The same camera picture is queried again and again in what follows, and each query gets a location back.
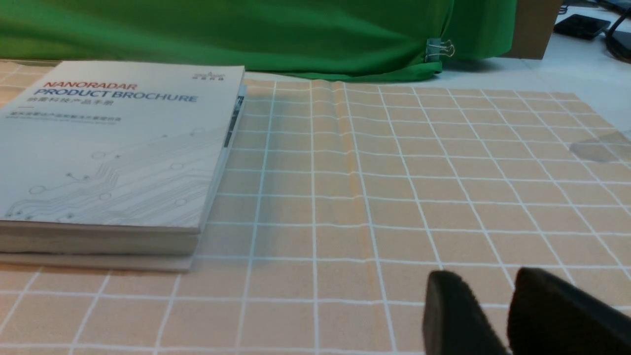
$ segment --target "stack of books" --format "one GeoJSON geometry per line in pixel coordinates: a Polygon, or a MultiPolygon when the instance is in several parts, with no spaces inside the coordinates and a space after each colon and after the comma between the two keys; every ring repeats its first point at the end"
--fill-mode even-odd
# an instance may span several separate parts
{"type": "Polygon", "coordinates": [[[70,61],[27,88],[0,109],[0,262],[189,267],[243,77],[243,67],[70,61]]]}

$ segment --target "green backdrop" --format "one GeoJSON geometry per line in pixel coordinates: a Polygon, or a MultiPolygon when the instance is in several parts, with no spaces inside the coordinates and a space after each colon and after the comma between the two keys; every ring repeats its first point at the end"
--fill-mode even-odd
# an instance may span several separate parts
{"type": "Polygon", "coordinates": [[[414,81],[429,38],[458,59],[510,49],[516,0],[0,0],[0,57],[245,65],[306,78],[414,81]]]}

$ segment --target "grid mat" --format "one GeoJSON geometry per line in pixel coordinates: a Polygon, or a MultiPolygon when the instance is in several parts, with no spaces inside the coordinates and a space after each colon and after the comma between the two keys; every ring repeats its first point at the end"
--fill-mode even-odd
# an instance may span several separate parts
{"type": "Polygon", "coordinates": [[[575,95],[247,84],[194,270],[2,265],[0,354],[423,354],[435,269],[504,341],[521,265],[631,315],[631,146],[575,95]]]}

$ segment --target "cardboard box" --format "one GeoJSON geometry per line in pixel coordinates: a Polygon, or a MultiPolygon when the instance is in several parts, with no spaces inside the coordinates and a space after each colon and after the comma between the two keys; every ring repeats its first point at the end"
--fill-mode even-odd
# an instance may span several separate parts
{"type": "Polygon", "coordinates": [[[511,50],[503,57],[542,59],[563,0],[518,0],[511,50]]]}

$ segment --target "metal clip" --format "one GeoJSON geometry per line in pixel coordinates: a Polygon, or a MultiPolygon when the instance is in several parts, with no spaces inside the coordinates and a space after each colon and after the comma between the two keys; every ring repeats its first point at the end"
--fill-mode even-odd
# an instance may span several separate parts
{"type": "Polygon", "coordinates": [[[456,46],[451,42],[451,39],[445,42],[441,42],[440,39],[428,39],[425,53],[425,62],[437,62],[442,56],[453,57],[456,53],[456,46]]]}

